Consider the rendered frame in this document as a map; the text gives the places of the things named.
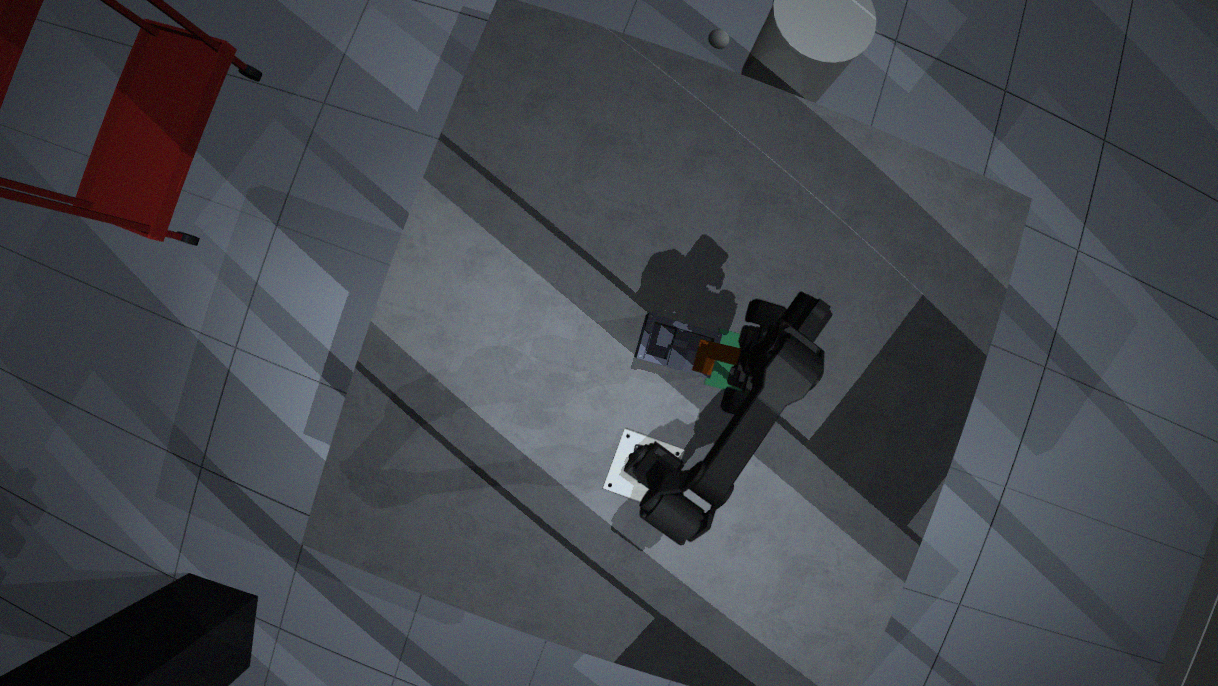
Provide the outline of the orange l-shaped part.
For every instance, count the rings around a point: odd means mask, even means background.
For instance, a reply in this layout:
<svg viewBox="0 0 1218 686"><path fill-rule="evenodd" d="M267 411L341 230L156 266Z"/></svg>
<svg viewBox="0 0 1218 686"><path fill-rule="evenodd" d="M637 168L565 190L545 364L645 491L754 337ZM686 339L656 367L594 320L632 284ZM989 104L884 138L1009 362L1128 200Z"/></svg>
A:
<svg viewBox="0 0 1218 686"><path fill-rule="evenodd" d="M692 370L699 372L702 374L711 375L714 361L720 361L728 363L731 366L737 366L741 350L723 344L715 344L711 341L702 340L698 352L695 355L695 362Z"/></svg>

